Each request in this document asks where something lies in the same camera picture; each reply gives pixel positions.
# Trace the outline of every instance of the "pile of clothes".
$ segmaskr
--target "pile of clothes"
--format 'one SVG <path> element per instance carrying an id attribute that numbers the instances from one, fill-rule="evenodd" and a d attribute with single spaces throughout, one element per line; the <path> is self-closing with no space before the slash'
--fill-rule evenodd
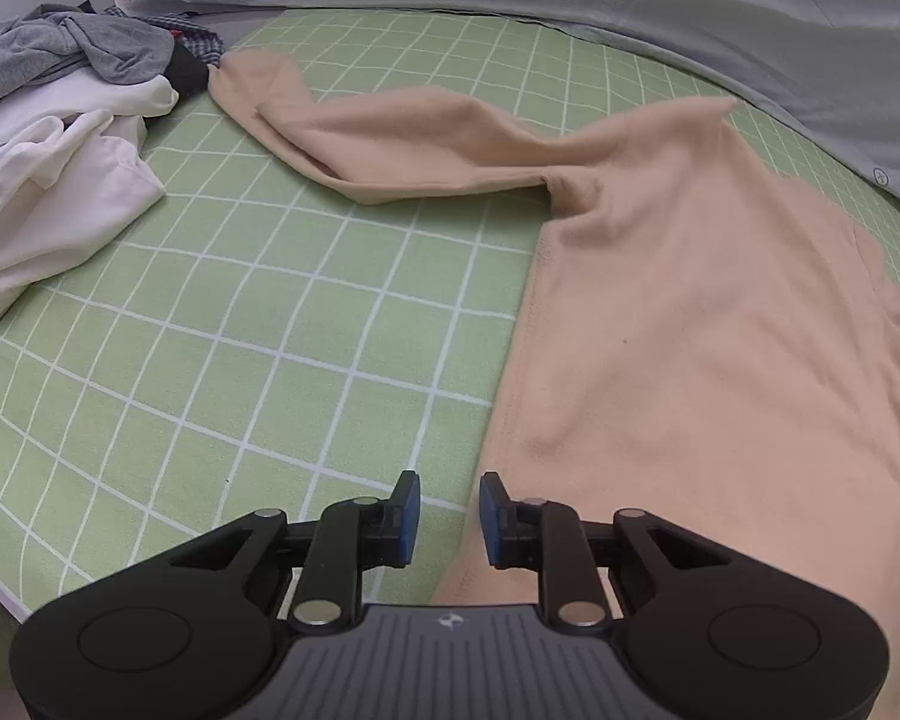
<path id="1" fill-rule="evenodd" d="M 160 199 L 144 117 L 206 89 L 220 61 L 220 38 L 185 18 L 87 10 L 0 22 L 0 316 Z"/>

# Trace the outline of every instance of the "printed icon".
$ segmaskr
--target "printed icon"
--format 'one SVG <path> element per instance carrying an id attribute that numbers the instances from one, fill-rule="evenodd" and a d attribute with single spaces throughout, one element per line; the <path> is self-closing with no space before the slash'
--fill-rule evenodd
<path id="1" fill-rule="evenodd" d="M 449 611 L 448 613 L 442 614 L 437 618 L 437 622 L 441 624 L 444 628 L 449 628 L 450 630 L 454 630 L 455 628 L 460 627 L 463 623 L 466 623 L 466 619 L 463 619 L 456 611 Z"/>

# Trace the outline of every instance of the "green grid bed sheet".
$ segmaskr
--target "green grid bed sheet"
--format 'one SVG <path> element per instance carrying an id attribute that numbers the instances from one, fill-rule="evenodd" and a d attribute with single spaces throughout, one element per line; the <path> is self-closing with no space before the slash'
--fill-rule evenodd
<path id="1" fill-rule="evenodd" d="M 531 23 L 295 10 L 242 41 L 291 53 L 317 98 L 437 84 L 548 134 L 726 94 Z M 732 122 L 876 235 L 900 207 L 788 127 Z M 546 197 L 350 203 L 288 170 L 206 95 L 151 129 L 167 196 L 0 323 L 0 583 L 37 608 L 261 506 L 423 478 L 415 564 L 373 600 L 422 602 L 452 556 Z"/>

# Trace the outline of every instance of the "fabric fold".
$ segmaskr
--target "fabric fold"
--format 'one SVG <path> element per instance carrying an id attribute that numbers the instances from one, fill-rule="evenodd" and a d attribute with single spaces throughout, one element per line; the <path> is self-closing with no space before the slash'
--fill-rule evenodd
<path id="1" fill-rule="evenodd" d="M 164 116 L 178 94 L 164 76 L 144 83 L 107 83 L 91 68 L 80 68 L 62 79 L 25 86 L 0 100 L 0 146 L 45 116 L 69 119 L 106 110 L 114 116 Z"/>
<path id="2" fill-rule="evenodd" d="M 163 196 L 138 155 L 141 117 L 43 117 L 0 147 L 0 316 L 79 265 Z"/>
<path id="3" fill-rule="evenodd" d="M 900 717 L 900 286 L 879 244 L 683 98 L 546 138 L 434 87 L 314 103 L 288 56 L 231 52 L 218 105 L 367 204 L 545 184 L 478 472 L 581 517 L 649 509 L 860 604 Z M 424 490 L 427 480 L 423 479 Z M 487 565 L 473 506 L 434 600 L 535 599 Z"/>
<path id="4" fill-rule="evenodd" d="M 26 84 L 50 83 L 90 65 L 112 84 L 163 73 L 173 36 L 133 19 L 46 4 L 0 22 L 0 100 Z"/>

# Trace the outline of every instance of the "plaid shirt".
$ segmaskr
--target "plaid shirt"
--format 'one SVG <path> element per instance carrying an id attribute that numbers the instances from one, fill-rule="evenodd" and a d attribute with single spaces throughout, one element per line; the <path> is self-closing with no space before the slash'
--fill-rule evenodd
<path id="1" fill-rule="evenodd" d="M 103 10 L 107 16 L 123 16 L 128 19 L 137 19 L 151 26 L 160 26 L 164 29 L 175 29 L 180 33 L 180 42 L 189 52 L 206 65 L 220 66 L 220 57 L 223 54 L 223 38 L 211 29 L 200 26 L 196 22 L 186 18 L 185 15 L 169 16 L 130 16 L 122 9 L 111 5 Z"/>

